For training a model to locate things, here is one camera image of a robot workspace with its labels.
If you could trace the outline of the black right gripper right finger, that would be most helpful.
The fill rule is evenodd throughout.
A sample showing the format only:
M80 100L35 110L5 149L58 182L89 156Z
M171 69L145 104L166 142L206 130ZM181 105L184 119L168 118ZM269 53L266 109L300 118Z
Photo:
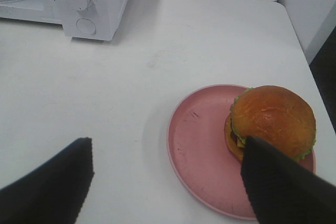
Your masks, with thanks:
M240 171L259 223L335 223L335 185L249 136Z

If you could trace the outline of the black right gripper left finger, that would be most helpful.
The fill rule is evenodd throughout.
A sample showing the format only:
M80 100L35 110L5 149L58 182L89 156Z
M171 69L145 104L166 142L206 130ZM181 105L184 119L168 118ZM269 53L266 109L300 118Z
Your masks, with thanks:
M75 223L93 177L92 139L79 138L1 189L1 223Z

